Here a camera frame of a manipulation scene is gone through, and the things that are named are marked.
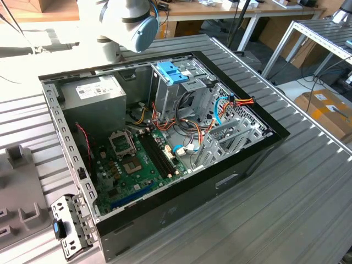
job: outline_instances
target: motherboard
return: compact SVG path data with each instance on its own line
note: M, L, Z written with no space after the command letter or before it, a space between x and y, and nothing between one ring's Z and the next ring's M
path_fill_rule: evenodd
M187 174L182 162L165 151L168 144L157 129L144 134L120 136L113 143L106 141L92 148L96 157L96 205L102 215ZM131 146L134 153L129 152L122 157L116 155L116 152L121 153Z

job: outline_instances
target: wooden table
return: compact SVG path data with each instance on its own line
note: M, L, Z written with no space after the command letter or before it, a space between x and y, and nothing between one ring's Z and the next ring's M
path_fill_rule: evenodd
M188 20L206 20L206 19L226 19L233 18L235 9L225 10L221 4L216 4L214 7L207 7L194 0L188 2L175 2L170 3L169 23L165 23L161 30L164 32L166 26L170 30L168 36L174 35L175 25L178 21ZM245 18L250 18L249 24L239 45L238 50L243 51L248 44L249 38L261 17L282 17L282 16L295 16L295 15L313 15L312 19L317 19L324 11L324 8L309 8L304 7L300 10L284 9L271 0L266 0L265 3L259 4L258 8L248 9ZM46 9L45 13L32 13L18 9L11 9L16 20L20 23L42 22L42 21L67 21L79 20L78 6L75 0L59 0L54 1L51 6ZM237 16L239 17L241 10L238 10ZM166 19L166 13L160 12L161 22Z

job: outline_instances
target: blue plastic clip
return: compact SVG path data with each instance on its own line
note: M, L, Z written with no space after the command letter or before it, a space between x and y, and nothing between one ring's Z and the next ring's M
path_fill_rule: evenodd
M179 84L188 81L188 77L184 76L171 62L159 62L158 67L160 72L170 81L171 84Z

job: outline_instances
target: blue pci slot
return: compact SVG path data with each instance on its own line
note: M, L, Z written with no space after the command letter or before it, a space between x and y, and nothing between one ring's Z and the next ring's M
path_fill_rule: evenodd
M128 204L129 202L136 200L137 198L149 193L150 189L153 187L155 183L152 183L148 185L146 188L141 189L139 191L136 191L134 194L130 194L129 196L126 196L125 198L122 198L121 200L118 200L110 205L110 208L113 209L115 207L121 207L125 204Z

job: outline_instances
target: white connector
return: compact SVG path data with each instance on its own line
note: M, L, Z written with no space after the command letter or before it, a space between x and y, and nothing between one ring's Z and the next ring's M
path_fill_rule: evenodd
M142 102L138 102L139 106L143 109L144 106L145 106L145 103L142 103Z
M176 153L177 153L178 156L180 156L180 157L186 155L186 152L185 152L185 150L184 150L183 147L181 147L181 148L179 148L178 150L176 150Z

